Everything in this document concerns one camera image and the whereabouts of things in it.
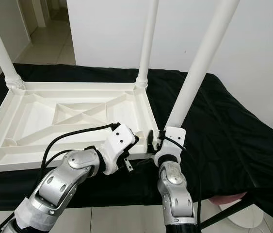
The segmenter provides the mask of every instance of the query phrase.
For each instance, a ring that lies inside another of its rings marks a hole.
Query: white mounting bracket
[[[181,146],[183,146],[186,136],[186,130],[184,130],[183,128],[169,126],[165,128],[165,136],[173,139],[174,141],[178,142]],[[177,158],[177,162],[180,164],[181,161],[180,153],[181,148],[179,148],[173,142],[164,139],[160,151],[158,151],[155,154],[155,165],[159,167],[158,165],[159,158],[166,154],[175,156]]]
[[[120,125],[98,148],[105,161],[105,175],[113,174],[118,170],[117,159],[124,152],[124,149],[133,144],[135,140],[132,131],[126,125]]]

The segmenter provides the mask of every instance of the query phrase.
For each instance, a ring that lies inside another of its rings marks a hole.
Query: tiled floor
[[[32,46],[18,63],[75,65],[75,55],[69,23],[51,21],[46,28],[37,28],[31,35]]]
[[[201,221],[219,212],[208,200],[202,201]],[[0,211],[0,223],[10,215]],[[51,233],[164,233],[161,206],[116,206],[66,209]],[[265,220],[255,229],[245,229],[224,219],[202,230],[203,233],[273,233]]]
[[[20,63],[75,65],[72,37],[68,22],[52,21],[47,28],[38,28],[32,34],[32,46],[22,56]],[[209,201],[202,202],[201,220],[219,212]],[[0,211],[0,223],[10,215]],[[266,216],[271,224],[273,219]],[[265,220],[259,229],[250,233],[270,233]],[[161,206],[118,206],[66,209],[58,219],[51,233],[164,233]],[[249,233],[248,229],[236,226],[224,219],[205,228],[203,233]]]

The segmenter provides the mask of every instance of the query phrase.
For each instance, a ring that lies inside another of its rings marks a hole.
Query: white tape
[[[27,198],[16,208],[15,217],[19,228],[33,227],[43,232],[50,231],[58,219],[36,209]]]

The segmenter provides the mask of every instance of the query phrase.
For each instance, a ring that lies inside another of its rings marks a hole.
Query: black cable
[[[67,153],[67,152],[70,152],[71,150],[63,150],[55,155],[53,155],[47,162],[46,162],[46,159],[47,159],[47,156],[48,156],[48,153],[51,149],[51,147],[53,146],[54,143],[56,143],[57,141],[59,141],[60,139],[64,138],[64,137],[68,137],[68,136],[71,136],[71,135],[75,135],[75,134],[79,134],[79,133],[85,133],[85,132],[90,132],[90,131],[96,131],[96,130],[102,130],[102,129],[106,129],[106,128],[116,128],[118,127],[118,123],[116,124],[109,124],[109,125],[104,125],[104,126],[99,126],[99,127],[94,127],[94,128],[88,128],[88,129],[83,129],[83,130],[77,130],[77,131],[73,131],[73,132],[69,132],[69,133],[65,133],[65,134],[62,134],[61,136],[58,136],[56,137],[55,139],[53,139],[50,144],[47,146],[46,150],[45,150],[45,153],[44,153],[44,156],[43,156],[43,160],[42,160],[42,163],[41,163],[41,166],[40,166],[40,170],[39,170],[39,173],[38,173],[38,176],[37,176],[37,179],[36,179],[36,182],[33,186],[33,189],[32,191],[29,193],[29,195],[27,195],[27,197],[29,197],[33,191],[35,190],[35,188],[37,187],[37,185],[40,183],[42,177],[43,177],[43,174],[44,174],[44,170],[45,168],[52,162],[52,160],[54,160],[56,157],[58,157],[59,155],[63,154],[63,153]],[[13,217],[14,217],[15,213],[12,212],[1,224],[0,224],[0,232],[1,232],[1,229],[3,226],[5,226]]]
[[[59,155],[61,154],[64,154],[64,153],[68,153],[72,150],[63,150],[63,151],[60,151],[59,153],[56,153],[55,155],[53,155],[45,164],[45,167],[47,167],[56,157],[58,157]]]
[[[174,141],[173,139],[169,138],[169,137],[164,137],[164,139],[174,143],[176,146],[178,146],[179,148],[181,148],[187,155],[189,155],[188,151],[186,148],[184,148],[181,144],[179,144],[177,141]],[[199,198],[198,198],[198,208],[197,208],[197,226],[198,226],[198,231],[201,232],[201,191],[202,191],[202,184],[201,184],[201,177],[200,177],[200,171],[199,168],[197,166],[197,162],[195,161],[195,159],[191,156],[193,162],[195,163],[195,167],[197,169],[197,174],[198,174],[198,179],[199,179],[199,184],[198,184],[198,193],[199,193]]]
[[[96,131],[96,130],[102,130],[102,129],[112,127],[113,125],[114,124],[109,124],[109,125],[104,125],[104,126],[99,126],[99,127],[89,128],[89,129],[77,130],[77,131],[62,134],[61,136],[58,136],[55,139],[53,139],[53,141],[50,142],[50,144],[47,146],[47,148],[45,150],[43,160],[42,160],[41,166],[40,166],[40,172],[39,172],[39,175],[37,177],[37,183],[41,182],[41,179],[42,179],[43,174],[44,174],[44,170],[46,168],[45,167],[46,159],[47,159],[48,153],[49,153],[49,151],[50,151],[50,149],[51,149],[51,147],[53,146],[54,143],[56,143],[57,141],[59,141],[62,138],[65,138],[65,137],[68,137],[68,136],[71,136],[71,135],[90,132],[90,131]]]

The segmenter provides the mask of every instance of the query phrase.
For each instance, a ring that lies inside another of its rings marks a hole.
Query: white fan base
[[[219,205],[219,208],[221,210],[225,210],[239,201],[240,200],[236,200],[228,204]],[[254,228],[259,226],[262,223],[263,211],[253,204],[235,214],[230,215],[228,219],[240,227]]]

